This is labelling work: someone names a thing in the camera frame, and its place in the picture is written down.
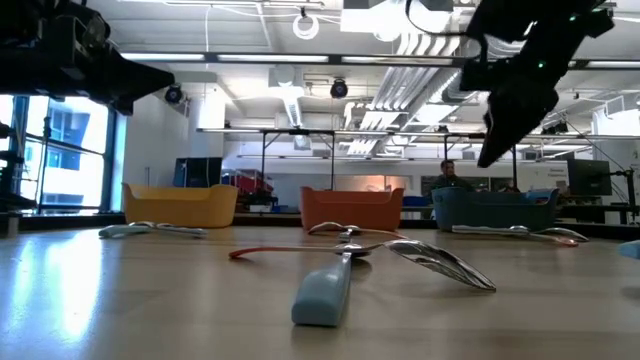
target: wooden table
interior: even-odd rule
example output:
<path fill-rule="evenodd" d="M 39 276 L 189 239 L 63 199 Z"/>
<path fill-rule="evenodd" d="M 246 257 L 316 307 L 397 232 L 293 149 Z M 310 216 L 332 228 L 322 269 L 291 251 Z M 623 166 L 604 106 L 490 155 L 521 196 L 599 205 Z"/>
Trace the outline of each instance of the wooden table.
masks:
<path fill-rule="evenodd" d="M 493 280 L 484 293 L 386 249 L 353 270 L 337 329 L 295 327 L 302 278 L 331 254 L 239 246 L 329 245 L 299 228 L 208 239 L 99 240 L 96 230 L 0 240 L 0 359 L 637 359 L 640 262 L 616 243 L 551 243 L 407 230 Z M 382 238 L 365 240 L 377 242 Z"/>

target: yellow bin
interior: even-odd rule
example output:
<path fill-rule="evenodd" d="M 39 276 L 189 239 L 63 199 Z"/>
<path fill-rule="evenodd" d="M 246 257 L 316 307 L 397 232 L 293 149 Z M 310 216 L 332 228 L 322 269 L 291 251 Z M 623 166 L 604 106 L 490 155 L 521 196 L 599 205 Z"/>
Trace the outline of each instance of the yellow bin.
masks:
<path fill-rule="evenodd" d="M 159 188 L 124 184 L 127 222 L 152 221 L 176 226 L 222 228 L 231 225 L 238 189 L 229 185 L 210 188 Z"/>

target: orange bin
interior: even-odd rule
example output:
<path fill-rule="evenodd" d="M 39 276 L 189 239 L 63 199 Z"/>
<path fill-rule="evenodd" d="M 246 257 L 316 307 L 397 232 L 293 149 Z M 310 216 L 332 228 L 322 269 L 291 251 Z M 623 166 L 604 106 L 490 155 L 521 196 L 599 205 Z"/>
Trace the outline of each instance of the orange bin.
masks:
<path fill-rule="evenodd" d="M 334 221 L 366 229 L 395 231 L 400 225 L 404 189 L 392 192 L 315 191 L 301 188 L 302 226 Z"/>

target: computer screen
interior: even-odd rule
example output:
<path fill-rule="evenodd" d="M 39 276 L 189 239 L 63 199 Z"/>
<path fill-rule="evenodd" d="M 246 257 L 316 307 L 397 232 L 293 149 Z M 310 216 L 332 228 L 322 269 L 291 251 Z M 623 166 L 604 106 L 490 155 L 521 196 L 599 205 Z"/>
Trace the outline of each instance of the computer screen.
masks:
<path fill-rule="evenodd" d="M 567 160 L 571 195 L 606 196 L 612 194 L 608 161 Z"/>

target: security camera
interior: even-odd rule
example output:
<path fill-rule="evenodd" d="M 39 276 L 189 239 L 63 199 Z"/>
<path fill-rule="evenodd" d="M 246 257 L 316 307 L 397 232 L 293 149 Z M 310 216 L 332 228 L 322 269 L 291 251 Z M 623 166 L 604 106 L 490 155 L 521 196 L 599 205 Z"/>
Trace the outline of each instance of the security camera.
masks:
<path fill-rule="evenodd" d="M 164 100 L 171 105 L 180 105 L 185 100 L 184 92 L 180 84 L 173 84 L 169 86 L 167 92 L 164 94 Z"/>
<path fill-rule="evenodd" d="M 334 99 L 342 99 L 349 93 L 349 87 L 344 79 L 335 79 L 331 85 L 331 97 Z"/>

